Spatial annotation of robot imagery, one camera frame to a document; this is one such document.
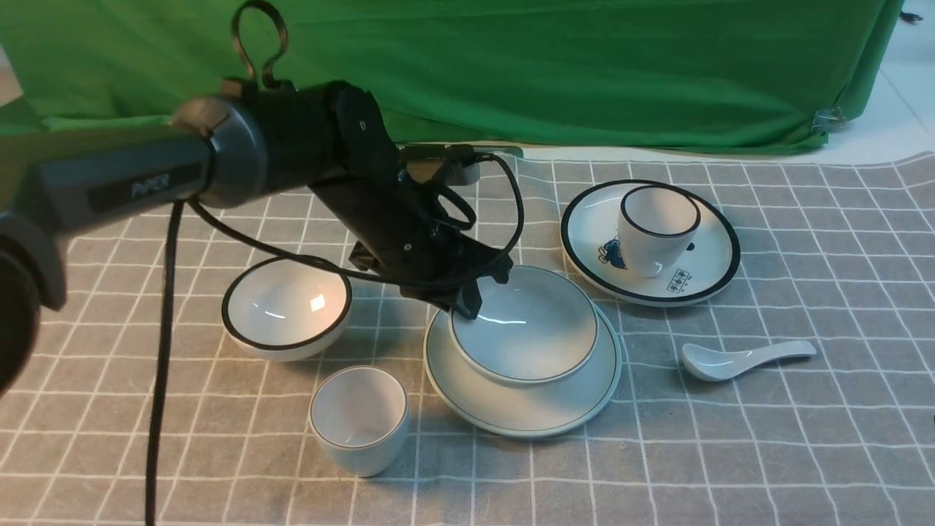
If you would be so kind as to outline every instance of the white teacup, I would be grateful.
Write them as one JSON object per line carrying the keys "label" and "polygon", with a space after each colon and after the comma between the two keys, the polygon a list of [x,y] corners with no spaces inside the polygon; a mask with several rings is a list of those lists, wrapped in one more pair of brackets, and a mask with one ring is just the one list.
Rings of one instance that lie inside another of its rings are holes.
{"label": "white teacup", "polygon": [[329,376],[309,409],[322,451],[342,470],[373,476],[393,463],[409,433],[409,397],[392,374],[349,367]]}
{"label": "white teacup", "polygon": [[667,184],[638,186],[620,201],[620,257],[628,269],[655,278],[688,248],[700,223],[697,203],[683,190]]}

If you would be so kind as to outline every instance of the metal hook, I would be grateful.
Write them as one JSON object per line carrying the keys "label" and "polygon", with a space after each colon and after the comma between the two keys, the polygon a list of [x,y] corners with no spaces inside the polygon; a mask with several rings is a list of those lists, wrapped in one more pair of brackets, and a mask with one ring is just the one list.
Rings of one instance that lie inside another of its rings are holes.
{"label": "metal hook", "polygon": [[263,85],[270,90],[292,88],[291,82],[276,80],[273,77],[273,66],[289,50],[289,33],[286,32],[286,21],[282,18],[282,15],[266,0],[247,0],[234,13],[234,18],[231,20],[231,39],[234,42],[234,51],[240,57],[240,62],[247,68],[247,76],[250,80],[256,82],[256,69],[253,67],[253,62],[251,62],[247,52],[243,49],[243,43],[240,41],[240,15],[250,7],[267,15],[273,21],[276,32],[280,36],[280,50],[263,64]]}

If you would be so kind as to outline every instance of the white spoon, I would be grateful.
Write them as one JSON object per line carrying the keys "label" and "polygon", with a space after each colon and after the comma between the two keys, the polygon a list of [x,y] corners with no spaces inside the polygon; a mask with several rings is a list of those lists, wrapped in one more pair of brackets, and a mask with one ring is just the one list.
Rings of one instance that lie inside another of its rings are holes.
{"label": "white spoon", "polygon": [[739,353],[712,351],[694,343],[686,343],[679,361],[695,377],[706,382],[723,382],[779,358],[812,357],[814,346],[803,340],[777,343]]}

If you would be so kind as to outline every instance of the piper logo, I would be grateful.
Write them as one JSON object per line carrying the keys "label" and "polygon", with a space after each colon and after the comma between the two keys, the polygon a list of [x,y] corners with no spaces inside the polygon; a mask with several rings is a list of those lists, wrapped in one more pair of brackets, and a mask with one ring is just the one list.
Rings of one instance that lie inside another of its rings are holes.
{"label": "piper logo", "polygon": [[130,187],[130,197],[136,199],[137,197],[145,197],[153,192],[158,192],[160,190],[165,190],[169,186],[169,174],[162,173],[149,179],[140,182],[133,183],[133,186]]}

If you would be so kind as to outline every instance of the green cloth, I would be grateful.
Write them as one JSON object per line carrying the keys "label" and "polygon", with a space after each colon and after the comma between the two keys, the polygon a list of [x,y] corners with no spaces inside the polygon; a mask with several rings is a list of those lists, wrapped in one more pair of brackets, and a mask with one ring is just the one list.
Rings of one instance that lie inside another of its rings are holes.
{"label": "green cloth", "polygon": [[[48,128],[163,121],[243,76],[240,0],[2,0],[0,42]],[[825,143],[863,110],[901,0],[273,0],[277,77],[371,90],[399,142],[507,140],[715,153]],[[256,63],[272,25],[244,15]],[[0,133],[22,122],[0,111]]]}

